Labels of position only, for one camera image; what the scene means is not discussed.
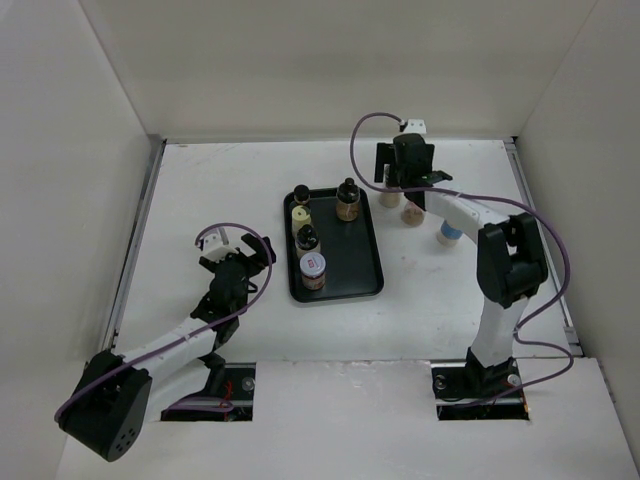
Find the pink cap seasoning shaker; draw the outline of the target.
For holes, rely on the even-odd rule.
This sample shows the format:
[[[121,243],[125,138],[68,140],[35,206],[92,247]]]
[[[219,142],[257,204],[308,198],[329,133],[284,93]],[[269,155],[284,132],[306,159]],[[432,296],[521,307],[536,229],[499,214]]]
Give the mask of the pink cap seasoning shaker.
[[[407,201],[402,213],[401,220],[403,223],[411,228],[419,227],[425,218],[425,212],[414,202]]]

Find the black cap pepper grinder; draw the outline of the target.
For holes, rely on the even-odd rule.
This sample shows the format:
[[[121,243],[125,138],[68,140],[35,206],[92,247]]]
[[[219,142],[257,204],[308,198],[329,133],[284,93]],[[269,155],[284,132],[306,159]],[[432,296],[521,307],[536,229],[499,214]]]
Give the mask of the black cap pepper grinder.
[[[399,206],[402,194],[398,191],[398,186],[390,177],[390,166],[384,170],[384,192],[379,195],[379,203],[387,209],[395,209]]]

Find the black top grinder bottle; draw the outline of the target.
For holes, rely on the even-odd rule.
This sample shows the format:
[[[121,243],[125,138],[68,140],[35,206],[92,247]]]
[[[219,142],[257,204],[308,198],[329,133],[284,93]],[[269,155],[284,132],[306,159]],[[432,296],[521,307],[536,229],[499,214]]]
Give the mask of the black top grinder bottle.
[[[298,258],[302,258],[307,253],[320,252],[319,235],[312,225],[305,224],[298,230],[295,236],[295,248]]]

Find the yellow cap seasoning shaker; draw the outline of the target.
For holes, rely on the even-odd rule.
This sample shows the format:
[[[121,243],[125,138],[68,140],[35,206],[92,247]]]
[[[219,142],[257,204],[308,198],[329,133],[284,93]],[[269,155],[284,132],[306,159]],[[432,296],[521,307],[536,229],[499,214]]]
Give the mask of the yellow cap seasoning shaker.
[[[305,225],[311,225],[311,211],[305,205],[296,205],[291,211],[291,231],[296,236],[298,231]]]

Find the small dark cap bottle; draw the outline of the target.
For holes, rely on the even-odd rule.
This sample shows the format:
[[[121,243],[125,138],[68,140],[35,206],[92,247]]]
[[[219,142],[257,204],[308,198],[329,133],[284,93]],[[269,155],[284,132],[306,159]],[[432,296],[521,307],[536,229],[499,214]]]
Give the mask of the small dark cap bottle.
[[[347,177],[336,191],[336,215],[344,222],[354,221],[360,212],[360,189],[355,180]]]

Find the white cap dark spice jar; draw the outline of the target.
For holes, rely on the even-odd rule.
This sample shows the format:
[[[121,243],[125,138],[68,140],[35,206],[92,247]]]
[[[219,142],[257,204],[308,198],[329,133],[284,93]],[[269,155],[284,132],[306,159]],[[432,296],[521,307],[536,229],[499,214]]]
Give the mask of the white cap dark spice jar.
[[[326,260],[318,252],[304,254],[299,262],[303,286],[311,291],[320,290],[325,284]]]

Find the small brown spice bottle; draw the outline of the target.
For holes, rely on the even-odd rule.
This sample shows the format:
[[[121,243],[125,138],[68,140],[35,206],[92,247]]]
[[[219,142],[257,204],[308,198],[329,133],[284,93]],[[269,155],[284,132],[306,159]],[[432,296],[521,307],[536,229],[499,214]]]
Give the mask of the small brown spice bottle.
[[[310,190],[304,184],[297,185],[294,190],[294,201],[297,205],[306,206],[310,202]]]

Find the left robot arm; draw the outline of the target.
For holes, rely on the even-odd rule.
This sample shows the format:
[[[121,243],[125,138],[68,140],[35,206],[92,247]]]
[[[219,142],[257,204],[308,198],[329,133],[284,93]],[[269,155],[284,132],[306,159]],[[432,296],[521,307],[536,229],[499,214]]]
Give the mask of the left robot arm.
[[[153,388],[189,363],[197,366],[190,386],[206,399],[224,387],[224,373],[211,364],[246,313],[266,288],[253,279],[270,276],[276,254],[268,237],[246,229],[242,242],[252,249],[222,246],[207,250],[199,263],[213,276],[207,292],[175,329],[151,343],[124,354],[106,349],[85,366],[71,397],[56,411],[54,420],[67,435],[102,459],[120,459],[142,430]]]

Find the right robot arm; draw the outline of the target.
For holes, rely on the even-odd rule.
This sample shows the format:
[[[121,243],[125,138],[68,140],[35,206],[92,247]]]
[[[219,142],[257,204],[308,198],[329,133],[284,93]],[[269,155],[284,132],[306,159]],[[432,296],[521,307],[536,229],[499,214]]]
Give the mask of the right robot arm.
[[[548,278],[541,236],[529,213],[504,215],[462,194],[438,192],[450,175],[433,167],[435,147],[418,133],[403,133],[376,147],[374,180],[443,220],[477,247],[476,279],[484,295],[479,329],[461,367],[437,367],[433,388],[446,401],[481,399],[511,386],[517,373],[514,333],[531,297]]]

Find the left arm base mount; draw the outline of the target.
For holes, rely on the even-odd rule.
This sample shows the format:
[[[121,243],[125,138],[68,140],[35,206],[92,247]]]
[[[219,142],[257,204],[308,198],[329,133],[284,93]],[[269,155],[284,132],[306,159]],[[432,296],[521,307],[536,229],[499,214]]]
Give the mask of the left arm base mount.
[[[209,375],[203,388],[176,400],[160,414],[163,422],[251,422],[256,392],[255,363],[227,363],[213,353],[205,358]]]

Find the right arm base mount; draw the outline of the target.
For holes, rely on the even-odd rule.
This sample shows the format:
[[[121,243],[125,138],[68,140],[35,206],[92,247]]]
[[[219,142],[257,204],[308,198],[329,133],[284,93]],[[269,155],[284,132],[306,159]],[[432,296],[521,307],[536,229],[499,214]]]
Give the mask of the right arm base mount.
[[[431,366],[436,415],[440,421],[529,420],[517,362],[509,357],[483,367],[467,351],[463,363]]]

